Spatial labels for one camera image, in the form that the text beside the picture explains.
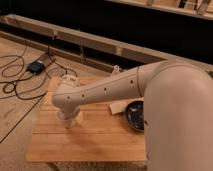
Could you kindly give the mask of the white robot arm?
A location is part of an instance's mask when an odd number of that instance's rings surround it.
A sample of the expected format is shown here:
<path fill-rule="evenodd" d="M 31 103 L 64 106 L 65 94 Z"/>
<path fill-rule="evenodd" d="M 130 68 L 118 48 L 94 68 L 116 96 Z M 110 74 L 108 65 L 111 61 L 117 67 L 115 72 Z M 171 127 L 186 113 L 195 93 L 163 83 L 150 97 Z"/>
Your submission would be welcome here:
<path fill-rule="evenodd" d="M 213 171 L 213 77 L 179 60 L 142 65 L 84 86 L 62 77 L 59 118 L 84 104 L 143 98 L 147 171 Z"/>

